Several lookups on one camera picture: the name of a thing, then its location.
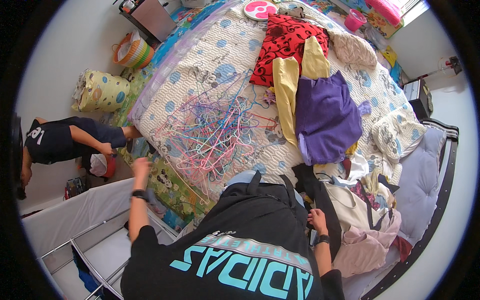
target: person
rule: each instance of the person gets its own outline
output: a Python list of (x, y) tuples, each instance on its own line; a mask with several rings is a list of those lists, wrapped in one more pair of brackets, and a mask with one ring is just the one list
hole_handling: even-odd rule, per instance
[(103, 154), (107, 161), (113, 148), (124, 147), (127, 139), (141, 137), (135, 126), (112, 127), (91, 118), (71, 117), (47, 121), (36, 117), (26, 134), (22, 159), (22, 193), (32, 177), (32, 163), (50, 165), (81, 157)]
[[(285, 175), (281, 185), (261, 182), (258, 171), (240, 173), (196, 230), (160, 245), (147, 215), (150, 167), (146, 157), (133, 163), (125, 300), (345, 298), (341, 273), (331, 267), (325, 215), (298, 205)], [(307, 222), (318, 231), (313, 251)]]

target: pink bucket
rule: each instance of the pink bucket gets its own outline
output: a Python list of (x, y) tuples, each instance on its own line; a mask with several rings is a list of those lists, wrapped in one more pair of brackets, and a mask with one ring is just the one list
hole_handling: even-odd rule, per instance
[(355, 32), (360, 26), (367, 23), (367, 19), (361, 14), (361, 12), (351, 9), (347, 18), (345, 19), (345, 27)]

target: red floral pillowcase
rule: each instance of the red floral pillowcase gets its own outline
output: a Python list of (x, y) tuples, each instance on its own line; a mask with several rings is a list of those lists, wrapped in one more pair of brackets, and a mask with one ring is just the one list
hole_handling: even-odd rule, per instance
[(272, 62), (277, 57), (295, 57), (300, 65), (303, 58), (305, 39), (316, 36), (328, 58), (330, 37), (327, 30), (311, 23), (282, 14), (268, 16), (267, 31), (262, 48), (250, 78), (251, 84), (273, 86)]

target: woven basket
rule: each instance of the woven basket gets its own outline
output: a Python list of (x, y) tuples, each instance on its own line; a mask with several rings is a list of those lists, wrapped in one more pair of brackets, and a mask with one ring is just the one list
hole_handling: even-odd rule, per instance
[(144, 68), (152, 60), (154, 50), (142, 38), (134, 41), (128, 50), (128, 54), (122, 60), (118, 60), (120, 46), (130, 41), (131, 37), (131, 33), (127, 34), (127, 36), (120, 42), (117, 49), (114, 50), (113, 62), (134, 69)]

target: wristwatch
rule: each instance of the wristwatch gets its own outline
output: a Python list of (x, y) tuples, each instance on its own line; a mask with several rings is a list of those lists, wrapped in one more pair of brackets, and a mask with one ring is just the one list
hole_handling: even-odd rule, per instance
[(132, 197), (142, 198), (145, 202), (150, 203), (148, 201), (147, 193), (144, 190), (135, 190), (132, 192)]
[(327, 244), (330, 244), (330, 237), (327, 236), (326, 234), (317, 235), (315, 237), (315, 240), (313, 241), (313, 246), (315, 247), (316, 245), (320, 244), (321, 242), (325, 242)]

